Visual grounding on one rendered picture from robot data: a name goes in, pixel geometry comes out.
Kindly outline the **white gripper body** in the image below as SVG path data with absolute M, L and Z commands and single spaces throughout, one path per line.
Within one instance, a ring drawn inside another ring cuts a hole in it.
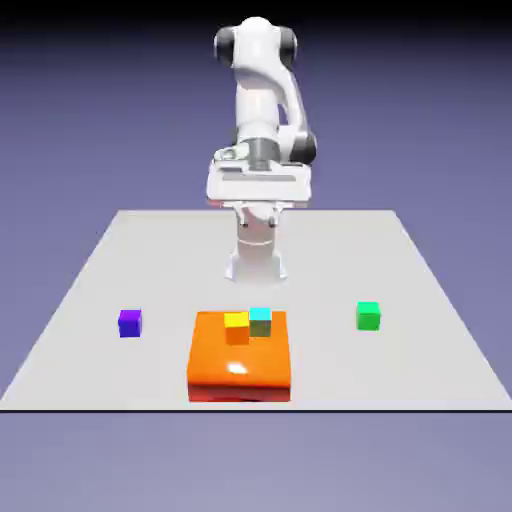
M 206 196 L 212 203 L 307 203 L 311 199 L 311 167 L 270 162 L 270 169 L 254 171 L 245 160 L 210 162 Z

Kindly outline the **small cyan cube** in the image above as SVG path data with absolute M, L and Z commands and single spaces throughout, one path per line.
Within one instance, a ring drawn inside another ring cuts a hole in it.
M 268 307 L 252 307 L 249 310 L 249 327 L 251 337 L 270 337 L 272 310 Z

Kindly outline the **small yellow cube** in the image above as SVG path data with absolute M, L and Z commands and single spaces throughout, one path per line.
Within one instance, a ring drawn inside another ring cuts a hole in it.
M 223 325 L 227 344 L 243 345 L 249 343 L 250 319 L 248 311 L 225 312 Z

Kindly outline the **small green cube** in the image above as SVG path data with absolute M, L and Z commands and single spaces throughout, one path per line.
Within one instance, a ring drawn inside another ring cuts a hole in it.
M 376 301 L 358 301 L 356 327 L 361 331 L 378 331 L 381 323 L 380 305 Z

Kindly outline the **small purple cube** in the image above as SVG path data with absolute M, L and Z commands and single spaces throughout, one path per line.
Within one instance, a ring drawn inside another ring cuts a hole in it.
M 118 316 L 118 331 L 121 338 L 140 337 L 142 333 L 142 310 L 121 310 Z

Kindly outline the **large orange box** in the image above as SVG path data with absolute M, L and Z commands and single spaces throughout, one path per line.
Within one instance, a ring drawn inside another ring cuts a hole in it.
M 288 402 L 291 358 L 284 311 L 272 313 L 270 337 L 226 343 L 224 311 L 196 315 L 187 365 L 191 402 Z

